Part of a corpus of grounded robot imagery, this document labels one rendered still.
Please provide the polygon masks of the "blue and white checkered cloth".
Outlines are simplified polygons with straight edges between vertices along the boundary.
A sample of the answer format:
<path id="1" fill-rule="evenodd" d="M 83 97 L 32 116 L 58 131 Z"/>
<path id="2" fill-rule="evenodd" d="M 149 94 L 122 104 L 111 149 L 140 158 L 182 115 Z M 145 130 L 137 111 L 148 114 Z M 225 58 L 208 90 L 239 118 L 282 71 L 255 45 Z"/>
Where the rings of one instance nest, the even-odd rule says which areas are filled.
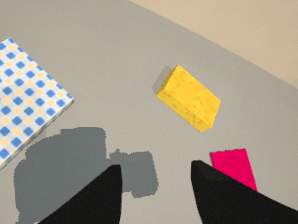
<path id="1" fill-rule="evenodd" d="M 1 42 L 0 170 L 73 99 L 11 38 Z"/>

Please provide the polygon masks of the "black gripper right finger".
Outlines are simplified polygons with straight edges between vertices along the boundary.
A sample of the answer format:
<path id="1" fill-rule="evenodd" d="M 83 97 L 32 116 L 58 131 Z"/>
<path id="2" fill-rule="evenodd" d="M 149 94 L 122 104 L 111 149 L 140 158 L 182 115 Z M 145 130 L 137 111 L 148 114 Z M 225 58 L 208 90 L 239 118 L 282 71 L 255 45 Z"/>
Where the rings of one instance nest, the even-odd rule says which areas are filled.
<path id="1" fill-rule="evenodd" d="M 203 224 L 298 224 L 298 211 L 201 160 L 191 162 L 191 183 Z"/>

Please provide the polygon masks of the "yellow sponge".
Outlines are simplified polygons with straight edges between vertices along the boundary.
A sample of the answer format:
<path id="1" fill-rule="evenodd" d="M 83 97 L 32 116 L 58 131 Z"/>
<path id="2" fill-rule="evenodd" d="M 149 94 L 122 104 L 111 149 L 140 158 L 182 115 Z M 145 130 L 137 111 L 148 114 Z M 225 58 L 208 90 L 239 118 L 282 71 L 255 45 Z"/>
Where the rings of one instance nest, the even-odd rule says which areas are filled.
<path id="1" fill-rule="evenodd" d="M 212 127 L 220 104 L 180 65 L 169 73 L 156 96 L 200 132 Z"/>

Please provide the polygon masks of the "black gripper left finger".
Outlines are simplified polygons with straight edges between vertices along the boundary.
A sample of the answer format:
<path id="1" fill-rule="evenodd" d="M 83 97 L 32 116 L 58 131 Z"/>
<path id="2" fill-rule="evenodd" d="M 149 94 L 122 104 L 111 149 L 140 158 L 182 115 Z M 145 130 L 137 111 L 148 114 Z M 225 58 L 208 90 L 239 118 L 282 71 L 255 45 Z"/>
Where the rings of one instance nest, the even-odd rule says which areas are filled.
<path id="1" fill-rule="evenodd" d="M 111 165 L 37 224 L 119 224 L 121 205 L 121 166 Z"/>

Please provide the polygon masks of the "red square coaster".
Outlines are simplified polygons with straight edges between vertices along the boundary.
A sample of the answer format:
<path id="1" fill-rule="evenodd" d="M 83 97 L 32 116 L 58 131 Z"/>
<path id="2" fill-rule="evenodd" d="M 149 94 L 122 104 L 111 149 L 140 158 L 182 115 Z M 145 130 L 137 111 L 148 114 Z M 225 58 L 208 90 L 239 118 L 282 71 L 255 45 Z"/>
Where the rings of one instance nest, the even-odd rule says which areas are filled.
<path id="1" fill-rule="evenodd" d="M 210 153 L 212 167 L 257 191 L 246 149 Z"/>

